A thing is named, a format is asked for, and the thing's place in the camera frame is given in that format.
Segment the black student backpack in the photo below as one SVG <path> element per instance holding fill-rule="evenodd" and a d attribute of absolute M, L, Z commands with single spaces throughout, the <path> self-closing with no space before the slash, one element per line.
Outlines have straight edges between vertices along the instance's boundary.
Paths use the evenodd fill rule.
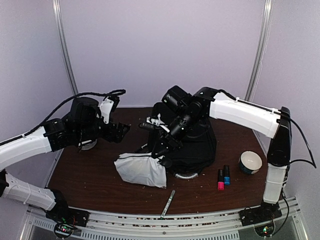
<path fill-rule="evenodd" d="M 151 117 L 157 117 L 158 114 L 166 125 L 176 117 L 176 114 L 162 102 L 157 102 L 153 106 Z M 161 132 L 163 131 L 156 128 L 149 131 L 146 144 L 147 153 L 154 150 Z M 167 152 L 163 157 L 166 169 L 176 178 L 195 178 L 215 161 L 217 140 L 208 118 L 199 120 L 181 142 L 180 149 Z"/>

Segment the white plastic pouch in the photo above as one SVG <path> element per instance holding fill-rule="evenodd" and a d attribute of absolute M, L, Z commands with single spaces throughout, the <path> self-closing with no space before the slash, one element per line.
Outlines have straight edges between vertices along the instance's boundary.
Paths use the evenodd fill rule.
<path fill-rule="evenodd" d="M 152 158 L 150 153 L 123 153 L 114 165 L 124 182 L 165 189 L 166 168 L 160 161 L 161 158 Z"/>

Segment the thin green white pen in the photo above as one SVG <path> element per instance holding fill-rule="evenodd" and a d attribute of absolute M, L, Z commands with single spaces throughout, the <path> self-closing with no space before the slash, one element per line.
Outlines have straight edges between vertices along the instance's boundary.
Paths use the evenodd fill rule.
<path fill-rule="evenodd" d="M 173 200 L 173 198 L 174 198 L 174 196 L 175 196 L 175 193 L 176 193 L 175 190 L 172 190 L 172 191 L 171 191 L 170 196 L 169 196 L 169 198 L 168 198 L 168 200 L 167 200 L 167 202 L 166 202 L 166 204 L 165 204 L 165 206 L 164 206 L 164 209 L 163 209 L 163 211 L 161 212 L 161 215 L 160 215 L 160 219 L 161 219 L 161 220 L 163 220 L 163 219 L 165 218 L 165 216 L 166 216 L 166 214 L 167 214 L 167 211 L 168 211 L 168 209 L 169 209 L 169 207 L 170 207 L 170 205 L 171 205 L 171 202 L 172 202 L 172 200 Z"/>

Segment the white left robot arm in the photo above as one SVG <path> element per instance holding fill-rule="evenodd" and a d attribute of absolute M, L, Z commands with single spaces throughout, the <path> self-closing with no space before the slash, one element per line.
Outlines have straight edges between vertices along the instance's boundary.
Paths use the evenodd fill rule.
<path fill-rule="evenodd" d="M 37 187 L 14 177 L 7 168 L 40 155 L 53 153 L 69 146 L 79 149 L 97 139 L 119 143 L 130 130 L 124 123 L 73 123 L 55 118 L 32 133 L 25 133 L 0 144 L 0 196 L 43 209 L 51 218 L 67 222 L 72 211 L 59 190 Z"/>

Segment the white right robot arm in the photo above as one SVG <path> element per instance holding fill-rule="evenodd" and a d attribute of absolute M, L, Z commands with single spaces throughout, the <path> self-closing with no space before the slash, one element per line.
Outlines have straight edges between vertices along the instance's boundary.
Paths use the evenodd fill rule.
<path fill-rule="evenodd" d="M 267 160 L 267 175 L 261 204 L 255 207 L 259 220 L 266 221 L 275 214 L 283 187 L 288 178 L 292 151 L 292 125 L 287 107 L 280 109 L 252 103 L 232 96 L 223 89 L 202 87 L 195 94 L 184 92 L 175 85 L 161 100 L 174 113 L 171 123 L 164 125 L 151 156 L 157 158 L 180 149 L 182 139 L 200 120 L 212 118 L 228 121 L 248 129 L 256 136 L 269 140 L 263 146 Z"/>

